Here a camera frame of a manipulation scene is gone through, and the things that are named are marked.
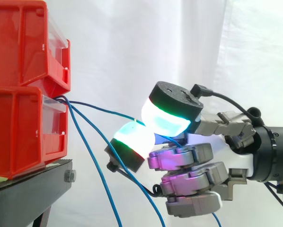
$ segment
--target red storage bin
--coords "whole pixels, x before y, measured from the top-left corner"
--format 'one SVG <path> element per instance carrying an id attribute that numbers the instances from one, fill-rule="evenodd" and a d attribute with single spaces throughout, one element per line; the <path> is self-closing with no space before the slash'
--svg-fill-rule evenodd
<path id="1" fill-rule="evenodd" d="M 12 179 L 67 155 L 68 107 L 36 87 L 0 87 L 0 176 Z"/>
<path id="2" fill-rule="evenodd" d="M 0 86 L 70 91 L 70 42 L 42 0 L 0 0 Z"/>

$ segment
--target black metal table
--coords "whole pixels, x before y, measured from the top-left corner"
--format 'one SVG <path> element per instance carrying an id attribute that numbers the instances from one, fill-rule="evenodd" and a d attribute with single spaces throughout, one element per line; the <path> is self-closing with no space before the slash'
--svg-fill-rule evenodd
<path id="1" fill-rule="evenodd" d="M 51 205 L 71 188 L 72 160 L 0 183 L 0 227 L 47 226 Z"/>

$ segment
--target white curtain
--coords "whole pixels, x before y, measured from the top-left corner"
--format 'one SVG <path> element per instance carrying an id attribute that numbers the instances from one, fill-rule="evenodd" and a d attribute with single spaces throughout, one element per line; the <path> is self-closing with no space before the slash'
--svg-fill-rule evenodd
<path id="1" fill-rule="evenodd" d="M 71 41 L 71 92 L 67 97 L 140 118 L 159 80 L 190 89 L 198 83 L 262 110 L 267 125 L 283 126 L 283 5 L 279 1 L 47 0 Z M 206 111 L 235 110 L 204 98 Z M 127 120 L 79 109 L 111 139 Z M 124 227 L 158 227 L 139 188 L 106 169 L 106 144 L 78 119 L 96 154 Z M 77 181 L 52 207 L 49 227 L 116 227 L 104 187 L 71 119 L 68 158 Z M 163 173 L 147 168 L 136 177 L 147 187 Z M 212 215 L 175 218 L 165 199 L 154 199 L 168 227 L 216 227 Z M 283 209 L 260 183 L 234 187 L 234 201 L 217 212 L 223 227 L 274 227 Z"/>

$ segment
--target black cylinder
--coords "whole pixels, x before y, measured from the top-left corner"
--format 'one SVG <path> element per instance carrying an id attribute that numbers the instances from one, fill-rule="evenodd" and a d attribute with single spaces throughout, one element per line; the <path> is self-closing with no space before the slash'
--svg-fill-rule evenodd
<path id="1" fill-rule="evenodd" d="M 190 91 L 163 81 L 157 82 L 149 99 L 164 112 L 190 121 L 194 121 L 203 109 L 203 104 Z"/>
<path id="2" fill-rule="evenodd" d="M 249 180 L 283 181 L 283 127 L 263 126 L 255 130 L 255 142 L 246 148 L 254 155 L 254 173 Z"/>
<path id="3" fill-rule="evenodd" d="M 121 141 L 118 141 L 113 138 L 110 143 L 123 161 L 124 165 L 128 169 L 136 173 L 145 159 Z M 115 157 L 113 151 L 110 149 L 109 146 L 106 147 L 105 152 L 107 152 L 109 156 L 115 160 L 115 162 L 118 162 L 118 159 Z"/>

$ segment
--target blue wire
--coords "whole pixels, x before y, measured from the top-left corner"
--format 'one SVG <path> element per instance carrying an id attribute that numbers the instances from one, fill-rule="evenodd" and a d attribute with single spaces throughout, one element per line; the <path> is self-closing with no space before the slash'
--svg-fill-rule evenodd
<path id="1" fill-rule="evenodd" d="M 109 110 L 105 110 L 105 109 L 102 109 L 102 108 L 99 108 L 99 107 L 96 107 L 96 106 L 93 106 L 93 105 L 90 105 L 90 104 L 86 104 L 86 103 L 81 103 L 81 102 L 76 102 L 76 101 L 68 101 L 68 99 L 64 96 L 60 96 L 60 97 L 63 97 L 66 102 L 67 102 L 67 105 L 69 106 L 69 110 L 70 112 L 72 111 L 72 108 L 74 109 L 75 112 L 77 112 L 85 121 L 87 121 L 99 134 L 100 136 L 105 140 L 105 142 L 108 144 L 108 146 L 110 147 L 110 149 L 113 151 L 114 155 L 118 158 L 121 166 L 123 167 L 123 169 L 125 170 L 125 172 L 130 175 L 130 177 L 132 177 L 132 179 L 135 181 L 135 183 L 139 186 L 139 188 L 142 190 L 142 192 L 146 195 L 146 197 L 148 198 L 148 200 L 150 201 L 151 205 L 153 206 L 153 208 L 155 209 L 159 219 L 160 219 L 160 222 L 162 224 L 163 227 L 165 227 L 165 223 L 163 221 L 163 218 L 159 212 L 159 210 L 157 209 L 156 205 L 154 204 L 153 200 L 150 198 L 149 194 L 144 190 L 143 186 L 140 184 L 140 182 L 131 174 L 131 172 L 129 172 L 129 170 L 126 168 L 126 166 L 124 165 L 124 163 L 122 162 L 122 160 L 120 159 L 118 153 L 115 151 L 114 147 L 112 146 L 112 144 L 108 141 L 108 139 L 104 136 L 104 134 L 99 130 L 98 127 L 96 127 L 96 125 L 94 125 L 83 113 L 81 113 L 78 109 L 76 109 L 74 106 L 70 105 L 70 103 L 74 103 L 74 104 L 80 104 L 80 105 L 86 105 L 86 106 L 89 106 L 91 108 L 94 108 L 94 109 L 97 109 L 97 110 L 100 110 L 100 111 L 103 111 L 103 112 L 106 112 L 106 113 L 110 113 L 110 114 L 115 114 L 115 115 L 118 115 L 118 116 L 121 116 L 121 117 L 125 117 L 125 118 L 128 118 L 128 119 L 131 119 L 131 120 L 136 120 L 135 118 L 133 117 L 130 117 L 128 115 L 125 115 L 125 114 L 122 114 L 122 113 L 118 113 L 118 112 L 114 112 L 114 111 L 109 111 Z M 73 121 L 75 119 L 74 115 L 73 115 L 73 111 L 71 113 L 71 116 L 73 118 Z M 139 121 L 139 120 L 136 120 L 137 123 L 139 124 L 142 124 L 144 125 L 143 122 Z M 173 142 L 174 144 L 176 144 L 178 147 L 181 147 L 181 145 L 174 139 L 170 138 L 170 137 L 167 137 L 167 136 L 161 136 L 161 137 L 164 137 L 166 139 L 168 139 L 169 141 Z M 212 213 L 213 216 L 215 217 L 217 223 L 218 223 L 218 226 L 219 227 L 222 227 L 221 226 L 221 223 L 218 219 L 218 217 L 216 216 L 215 213 Z"/>
<path id="2" fill-rule="evenodd" d="M 218 219 L 218 217 L 216 216 L 216 214 L 215 213 L 212 213 L 213 214 L 213 216 L 215 217 L 215 219 L 216 219 L 216 221 L 217 221 L 217 223 L 218 223 L 218 226 L 219 227 L 222 227 L 221 226 L 221 222 L 219 221 L 219 219 Z"/>
<path id="3" fill-rule="evenodd" d="M 107 196 L 108 196 L 108 198 L 109 198 L 109 201 L 110 201 L 111 207 L 112 207 L 112 209 L 113 209 L 114 215 L 115 215 L 115 217 L 116 217 L 118 226 L 119 226 L 119 227 L 122 227 L 123 225 L 122 225 L 121 219 L 120 219 L 120 217 L 119 217 L 119 215 L 118 215 L 116 206 L 115 206 L 115 204 L 114 204 L 114 201 L 113 201 L 112 195 L 111 195 L 111 193 L 110 193 L 109 187 L 108 187 L 108 185 L 107 185 L 107 182 L 106 182 L 106 180 L 105 180 L 104 174 L 103 174 L 103 172 L 102 172 L 102 170 L 101 170 L 101 168 L 100 168 L 100 166 L 99 166 L 99 164 L 98 164 L 98 162 L 97 162 L 97 160 L 96 160 L 96 157 L 95 157 L 95 155 L 93 154 L 93 152 L 92 152 L 92 150 L 91 150 L 91 148 L 90 148 L 90 146 L 89 146 L 89 144 L 88 144 L 88 142 L 87 142 L 87 140 L 86 140 L 86 138 L 85 138 L 83 132 L 81 131 L 78 122 L 76 121 L 74 112 L 73 112 L 73 110 L 72 110 L 72 106 L 71 106 L 71 104 L 69 103 L 69 101 L 68 101 L 68 99 L 67 99 L 66 97 L 64 97 L 64 96 L 59 96 L 59 97 L 64 98 L 65 101 L 66 101 L 66 103 L 67 103 L 67 105 L 68 105 L 68 107 L 69 107 L 69 111 L 70 111 L 71 117 L 72 117 L 72 119 L 73 119 L 73 121 L 74 121 L 74 124 L 75 124 L 75 126 L 76 126 L 76 129 L 77 129 L 77 131 L 79 132 L 79 134 L 80 134 L 82 140 L 84 141 L 84 143 L 85 143 L 85 145 L 86 145 L 86 147 L 87 147 L 87 149 L 88 149 L 88 151 L 89 151 L 89 154 L 91 155 L 91 157 L 92 157 L 92 159 L 93 159 L 93 162 L 94 162 L 94 164 L 95 164 L 95 166 L 96 166 L 96 169 L 97 169 L 97 171 L 98 171 L 98 173 L 99 173 L 99 176 L 100 176 L 100 178 L 101 178 L 101 180 L 102 180 L 102 182 L 103 182 L 105 191 L 106 191 Z"/>
<path id="4" fill-rule="evenodd" d="M 162 135 L 160 135 L 160 136 L 161 136 L 162 138 L 165 138 L 165 139 L 171 141 L 171 142 L 174 143 L 177 147 L 181 148 L 181 145 L 180 145 L 176 140 L 172 139 L 171 137 L 162 136 Z"/>
<path id="5" fill-rule="evenodd" d="M 100 136 L 104 139 L 104 141 L 107 143 L 107 145 L 110 147 L 110 149 L 112 150 L 113 154 L 116 156 L 116 158 L 118 159 L 118 162 L 120 163 L 120 165 L 122 166 L 122 168 L 124 169 L 124 171 L 133 179 L 133 181 L 139 186 L 139 188 L 142 190 L 142 192 L 145 194 L 145 196 L 147 197 L 147 199 L 149 200 L 149 202 L 151 203 L 152 207 L 154 208 L 155 212 L 157 213 L 161 225 L 163 227 L 166 227 L 164 219 L 161 215 L 161 213 L 159 212 L 158 208 L 156 207 L 155 203 L 153 202 L 153 200 L 151 199 L 151 197 L 149 196 L 149 194 L 146 192 L 146 190 L 144 189 L 144 187 L 142 186 L 142 184 L 134 177 L 134 175 L 127 169 L 127 167 L 124 165 L 123 161 L 121 160 L 121 158 L 119 157 L 118 153 L 116 152 L 116 150 L 114 149 L 114 147 L 112 146 L 112 144 L 110 143 L 110 141 L 106 138 L 106 136 L 104 136 L 104 134 L 101 132 L 101 130 L 95 125 L 93 124 L 83 113 L 81 113 L 78 109 L 76 109 L 74 106 L 72 106 L 72 108 L 74 109 L 74 111 L 76 111 L 86 122 L 88 122 L 99 134 Z"/>
<path id="6" fill-rule="evenodd" d="M 77 101 L 69 101 L 70 103 L 73 103 L 73 104 L 79 104 L 79 105 L 85 105 L 85 106 L 88 106 L 88 107 L 91 107 L 93 109 L 96 109 L 96 110 L 100 110 L 100 111 L 103 111 L 103 112 L 106 112 L 106 113 L 109 113 L 109 114 L 115 114 L 115 115 L 118 115 L 118 116 L 121 116 L 121 117 L 124 117 L 124 118 L 127 118 L 127 119 L 130 119 L 132 121 L 136 121 L 137 123 L 141 124 L 141 125 L 145 125 L 142 121 L 140 120 L 137 120 L 135 119 L 134 117 L 131 117 L 131 116 L 128 116 L 128 115 L 125 115 L 125 114 L 122 114 L 122 113 L 119 113 L 119 112 L 115 112 L 115 111 L 110 111 L 110 110 L 106 110 L 106 109 L 103 109 L 103 108 L 100 108 L 100 107 L 97 107 L 97 106 L 94 106 L 94 105 L 91 105 L 91 104 L 88 104 L 88 103 L 82 103 L 82 102 L 77 102 Z M 181 147 L 181 145 L 174 139 L 168 137 L 168 136 L 162 136 L 160 135 L 161 137 L 173 142 L 176 146 L 178 146 L 179 148 Z"/>

